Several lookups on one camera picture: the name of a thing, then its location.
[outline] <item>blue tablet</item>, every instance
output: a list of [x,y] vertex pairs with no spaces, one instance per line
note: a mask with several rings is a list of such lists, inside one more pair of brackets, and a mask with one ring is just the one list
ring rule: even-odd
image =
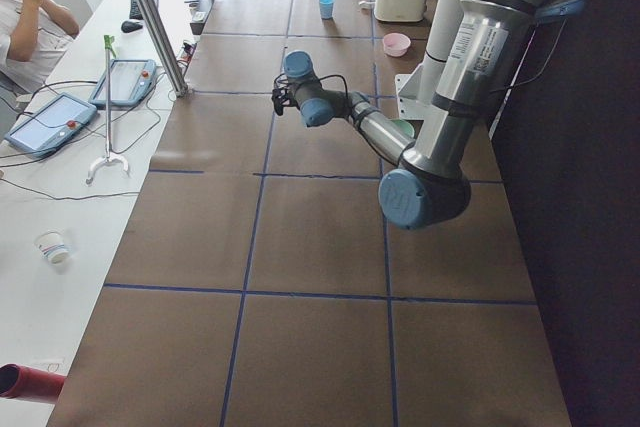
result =
[[[129,109],[135,107],[149,93],[156,78],[156,63],[151,60],[112,59],[111,107]],[[107,74],[102,74],[93,89],[89,102],[104,109],[107,103]]]
[[95,105],[63,93],[13,127],[4,138],[33,157],[46,157],[73,138],[96,115]]

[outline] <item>white tabletop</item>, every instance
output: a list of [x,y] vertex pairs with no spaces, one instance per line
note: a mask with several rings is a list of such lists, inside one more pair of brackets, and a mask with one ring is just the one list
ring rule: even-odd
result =
[[[183,40],[193,40],[188,6],[183,0],[159,3],[161,17],[168,19],[165,29],[178,53]],[[47,83],[98,80],[105,67],[104,34],[115,36],[119,58],[151,58],[159,62],[146,29],[129,34],[120,31],[128,12],[129,0],[104,0]],[[92,86],[63,85],[56,90],[86,100]],[[54,96],[43,91],[27,110],[37,110]],[[114,164],[99,169],[91,186],[85,182],[90,164],[105,153],[104,113],[100,113],[90,125],[96,133],[67,145],[47,160],[3,167],[30,159],[0,159],[4,179],[54,197],[138,192],[173,100],[170,82],[160,76],[147,106],[142,104],[118,120],[115,119],[123,112],[113,112],[115,150],[125,149],[157,122],[123,154],[130,164],[129,176],[121,164]],[[77,137],[88,133],[83,130]],[[0,157],[17,153],[6,141],[0,144]],[[16,363],[68,372],[135,201],[135,194],[82,201],[51,200],[0,182],[0,365]],[[49,264],[33,243],[47,230],[61,232],[69,245],[71,256],[61,264]],[[0,399],[0,423],[42,427],[52,409],[48,404]]]

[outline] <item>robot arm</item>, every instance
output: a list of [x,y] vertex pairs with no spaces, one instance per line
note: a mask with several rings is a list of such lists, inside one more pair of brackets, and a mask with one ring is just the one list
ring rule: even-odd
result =
[[464,16],[417,140],[403,134],[359,93],[328,91],[305,52],[285,58],[286,83],[274,89],[274,106],[297,107],[307,126],[350,120],[367,142],[396,165],[378,189],[384,215],[415,229],[452,219],[470,199],[460,169],[476,121],[493,91],[511,80],[528,28],[581,11],[585,0],[460,0]]

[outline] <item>red cup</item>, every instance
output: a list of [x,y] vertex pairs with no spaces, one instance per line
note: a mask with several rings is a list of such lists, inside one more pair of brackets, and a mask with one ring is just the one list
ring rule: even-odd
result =
[[0,367],[0,397],[55,404],[66,377],[23,365]]

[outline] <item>green clip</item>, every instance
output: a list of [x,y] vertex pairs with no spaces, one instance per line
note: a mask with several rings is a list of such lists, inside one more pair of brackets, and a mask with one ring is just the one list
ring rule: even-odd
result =
[[104,36],[104,48],[111,52],[111,55],[117,57],[116,51],[113,50],[113,42],[116,38],[113,35],[105,35]]

